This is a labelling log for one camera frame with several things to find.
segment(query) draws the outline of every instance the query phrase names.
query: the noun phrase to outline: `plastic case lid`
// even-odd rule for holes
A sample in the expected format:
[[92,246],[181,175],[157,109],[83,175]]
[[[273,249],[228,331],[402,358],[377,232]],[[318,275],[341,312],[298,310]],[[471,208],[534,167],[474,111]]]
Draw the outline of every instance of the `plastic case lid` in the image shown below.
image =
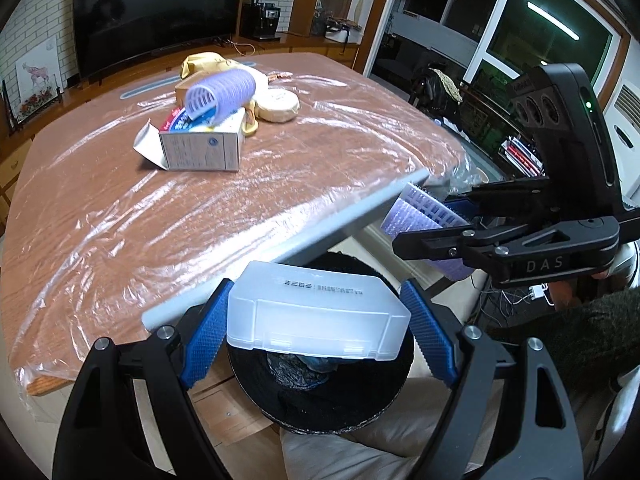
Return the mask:
[[375,276],[250,262],[229,293],[226,340],[237,348],[390,361],[410,317]]

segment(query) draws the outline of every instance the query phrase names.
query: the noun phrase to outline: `metal bolt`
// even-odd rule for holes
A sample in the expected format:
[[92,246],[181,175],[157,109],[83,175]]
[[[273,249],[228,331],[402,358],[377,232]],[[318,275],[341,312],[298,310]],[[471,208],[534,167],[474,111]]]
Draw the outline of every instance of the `metal bolt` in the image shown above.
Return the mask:
[[540,352],[543,347],[542,341],[540,341],[540,339],[538,339],[537,337],[529,338],[529,341],[527,341],[527,344],[529,345],[529,348],[531,348],[535,352]]
[[468,325],[468,326],[465,326],[465,335],[469,339],[473,339],[475,341],[477,339],[480,339],[480,336],[482,335],[482,331],[475,325]]
[[101,337],[94,343],[94,348],[96,350],[104,350],[107,346],[109,346],[109,340],[105,337]]
[[160,339],[171,339],[174,334],[175,334],[175,328],[172,327],[171,325],[161,326],[156,332],[156,335]]

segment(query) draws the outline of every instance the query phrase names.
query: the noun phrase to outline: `coffee machine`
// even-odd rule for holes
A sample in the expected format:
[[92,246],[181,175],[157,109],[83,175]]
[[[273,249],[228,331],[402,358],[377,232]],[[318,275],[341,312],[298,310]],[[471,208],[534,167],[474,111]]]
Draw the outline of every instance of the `coffee machine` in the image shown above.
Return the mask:
[[260,0],[244,0],[240,17],[240,34],[250,40],[279,41],[276,35],[280,21],[280,8]]

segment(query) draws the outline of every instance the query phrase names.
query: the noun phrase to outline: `plastic table cover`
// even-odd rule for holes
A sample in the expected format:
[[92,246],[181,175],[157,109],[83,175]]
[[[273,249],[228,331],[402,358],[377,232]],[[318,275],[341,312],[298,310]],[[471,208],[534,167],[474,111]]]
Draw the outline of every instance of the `plastic table cover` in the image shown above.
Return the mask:
[[289,123],[260,122],[239,173],[163,171],[133,150],[140,128],[175,107],[177,70],[101,95],[35,137],[1,277],[23,388],[73,380],[99,336],[145,338],[143,312],[399,178],[426,168],[431,184],[467,179],[460,143],[377,83],[317,54],[247,60],[291,72],[272,87],[295,92],[301,109]]

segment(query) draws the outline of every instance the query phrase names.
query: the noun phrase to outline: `curved tv screen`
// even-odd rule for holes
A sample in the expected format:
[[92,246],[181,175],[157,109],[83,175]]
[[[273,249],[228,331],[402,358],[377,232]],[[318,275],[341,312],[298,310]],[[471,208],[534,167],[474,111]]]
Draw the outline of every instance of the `curved tv screen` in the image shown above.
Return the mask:
[[80,75],[236,31],[240,0],[74,0]]

